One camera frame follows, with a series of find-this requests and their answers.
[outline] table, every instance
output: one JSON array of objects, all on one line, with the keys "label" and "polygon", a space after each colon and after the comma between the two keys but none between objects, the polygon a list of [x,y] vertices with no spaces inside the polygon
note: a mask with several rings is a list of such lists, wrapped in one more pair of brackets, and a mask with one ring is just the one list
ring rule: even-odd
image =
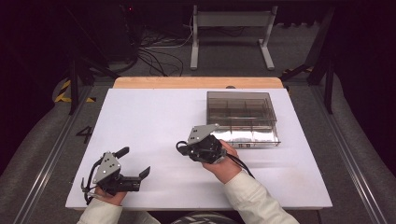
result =
[{"label": "table", "polygon": [[[241,89],[224,89],[229,86]],[[238,149],[240,159],[283,207],[332,206],[287,91],[279,79],[265,77],[117,79],[107,93],[65,206],[84,209],[81,178],[87,179],[93,163],[104,152],[130,147],[131,152],[119,159],[121,173],[138,175],[148,166],[151,173],[142,181],[139,192],[127,195],[124,209],[232,209],[222,184],[199,162],[181,156],[176,150],[176,142],[187,140],[192,126],[205,124],[207,91],[269,92],[281,144],[266,149]]]}]

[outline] forearm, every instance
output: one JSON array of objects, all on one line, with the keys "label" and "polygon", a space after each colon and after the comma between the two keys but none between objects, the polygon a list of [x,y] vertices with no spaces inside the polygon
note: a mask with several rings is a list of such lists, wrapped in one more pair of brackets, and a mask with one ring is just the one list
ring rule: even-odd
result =
[{"label": "forearm", "polygon": [[97,199],[93,199],[85,209],[78,224],[100,224],[100,223],[117,223],[122,212],[121,206],[111,203],[105,203]]},{"label": "forearm", "polygon": [[247,224],[298,223],[260,182],[245,172],[236,175],[224,188],[230,204]]}]

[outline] human hand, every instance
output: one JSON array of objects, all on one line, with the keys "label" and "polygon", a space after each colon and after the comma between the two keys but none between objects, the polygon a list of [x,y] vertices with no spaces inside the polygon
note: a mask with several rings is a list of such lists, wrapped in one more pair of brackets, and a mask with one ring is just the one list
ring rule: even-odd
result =
[{"label": "human hand", "polygon": [[125,198],[126,194],[128,192],[117,192],[116,195],[111,195],[106,192],[104,192],[99,186],[95,188],[95,194],[99,195],[97,197],[98,200],[103,201],[105,203],[111,203],[116,206],[120,206],[122,203],[122,200]]},{"label": "human hand", "polygon": [[[220,140],[220,142],[225,147],[228,154],[238,157],[238,153],[236,152],[235,148],[233,148],[223,140]],[[233,177],[239,174],[239,172],[241,172],[242,170],[242,168],[234,161],[232,161],[229,157],[226,157],[219,163],[210,164],[203,162],[202,165],[206,170],[212,172],[216,176],[216,178],[223,184],[226,184],[228,181],[233,179]]]}]

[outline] white table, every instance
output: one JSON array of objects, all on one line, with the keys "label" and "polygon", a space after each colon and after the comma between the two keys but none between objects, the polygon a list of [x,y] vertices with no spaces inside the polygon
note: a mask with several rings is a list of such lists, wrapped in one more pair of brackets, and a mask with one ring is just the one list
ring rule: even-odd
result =
[{"label": "white table", "polygon": [[208,91],[269,92],[281,144],[266,149],[239,149],[256,178],[287,209],[331,207],[312,151],[284,89],[111,89],[91,141],[78,168],[66,207],[86,207],[80,180],[106,151],[129,147],[119,159],[121,173],[136,176],[151,166],[139,192],[123,202],[127,210],[228,210],[222,184],[201,163],[176,150],[191,128],[205,124]]}]

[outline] wooden edge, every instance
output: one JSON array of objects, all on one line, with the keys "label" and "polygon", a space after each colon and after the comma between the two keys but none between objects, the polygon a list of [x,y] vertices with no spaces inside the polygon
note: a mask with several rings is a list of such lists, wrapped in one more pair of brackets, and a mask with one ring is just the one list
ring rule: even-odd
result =
[{"label": "wooden edge", "polygon": [[278,77],[119,77],[114,89],[282,89]]}]

